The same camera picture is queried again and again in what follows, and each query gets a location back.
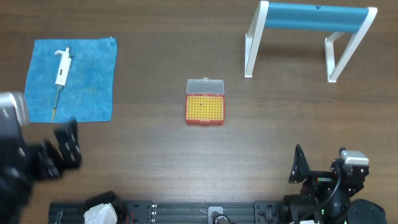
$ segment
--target black cable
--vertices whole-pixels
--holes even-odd
[[[333,190],[333,192],[331,193],[331,195],[325,201],[323,201],[315,211],[308,213],[307,215],[304,215],[301,219],[294,222],[294,224],[299,224],[301,221],[304,221],[306,218],[308,218],[310,215],[314,214],[319,209],[322,209],[331,200],[331,198],[335,195],[336,191],[338,190],[338,188],[340,187],[340,184],[341,184],[341,169],[340,169],[339,165],[337,165],[335,167],[335,169],[336,169],[336,173],[337,173],[337,183],[336,183],[336,187]]]

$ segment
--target white frame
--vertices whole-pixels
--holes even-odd
[[[262,32],[265,29],[266,18],[268,13],[268,1],[260,1],[254,17],[251,21],[248,32],[246,33],[246,45],[244,55],[244,76],[246,78],[253,77],[254,63],[256,62],[257,52],[259,50]],[[355,49],[367,33],[369,27],[377,14],[377,8],[369,7],[369,13],[364,22],[359,28],[358,32],[351,36],[347,48],[340,58],[340,61],[335,65],[335,53],[333,51],[333,43],[336,39],[341,37],[344,32],[334,32],[331,36],[325,39],[325,56],[326,56],[326,71],[328,83],[335,83],[341,71],[348,63],[353,55]]]

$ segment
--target wooden table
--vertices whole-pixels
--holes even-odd
[[[371,174],[355,198],[397,223],[398,3],[297,2],[379,8],[335,84],[326,83],[328,33],[297,30],[267,29],[254,78],[244,78],[258,0],[1,1],[0,91],[24,91],[35,39],[118,39],[112,121],[79,124],[81,169],[36,184],[22,222],[45,223],[51,201],[108,190],[154,202],[281,199],[299,192],[287,181],[301,144],[313,170],[327,170],[340,146],[363,151]],[[203,77],[225,81],[224,126],[184,122],[187,79]],[[25,138],[55,143],[55,126],[32,124]]]

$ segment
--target transparent lid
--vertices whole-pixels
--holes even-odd
[[[188,79],[187,94],[224,95],[224,80]]]

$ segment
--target blue paper towel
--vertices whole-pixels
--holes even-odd
[[[61,91],[54,123],[109,121],[118,45],[115,38],[95,40],[36,40],[26,80],[25,97],[32,122],[51,122],[55,79],[61,56],[71,48],[72,63]]]

